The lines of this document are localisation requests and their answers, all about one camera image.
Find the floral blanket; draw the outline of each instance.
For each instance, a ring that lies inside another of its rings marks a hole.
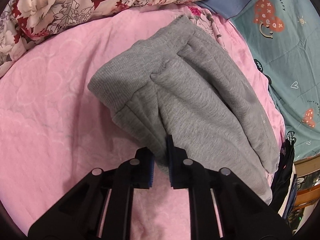
[[[135,6],[199,0],[10,0],[0,17],[0,77],[53,34]]]

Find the silver screw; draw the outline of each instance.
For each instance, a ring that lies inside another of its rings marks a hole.
[[[229,170],[228,168],[222,168],[220,172],[221,172],[221,174],[226,175],[226,176],[231,174],[231,170]]]
[[[93,169],[92,170],[92,175],[94,175],[94,176],[98,176],[98,175],[100,175],[101,173],[102,173],[102,169],[100,169],[100,168],[95,168],[95,169]]]
[[[193,164],[193,160],[191,160],[191,159],[184,159],[184,160],[183,160],[183,164],[190,166],[190,165]]]
[[[130,160],[131,165],[138,165],[139,163],[140,163],[140,161],[138,159],[131,159]]]

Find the gray garment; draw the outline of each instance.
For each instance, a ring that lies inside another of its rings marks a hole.
[[[271,202],[265,169],[277,170],[279,150],[268,117],[228,53],[186,16],[103,65],[88,88],[160,167],[172,134],[189,158],[230,168]]]

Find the pink bedsheet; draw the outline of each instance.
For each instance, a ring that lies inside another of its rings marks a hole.
[[[113,169],[135,155],[139,144],[112,123],[87,83],[104,63],[183,13],[187,6],[132,8],[80,25],[36,46],[0,80],[0,199],[24,233],[91,169]],[[234,27],[213,18],[281,145],[284,122],[268,80]],[[172,190],[155,167],[153,188],[135,194],[132,239],[190,239],[189,223],[187,190]]]

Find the teal fabric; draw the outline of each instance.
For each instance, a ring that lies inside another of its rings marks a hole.
[[[269,77],[295,161],[320,153],[320,18],[310,0],[252,0],[232,22]]]

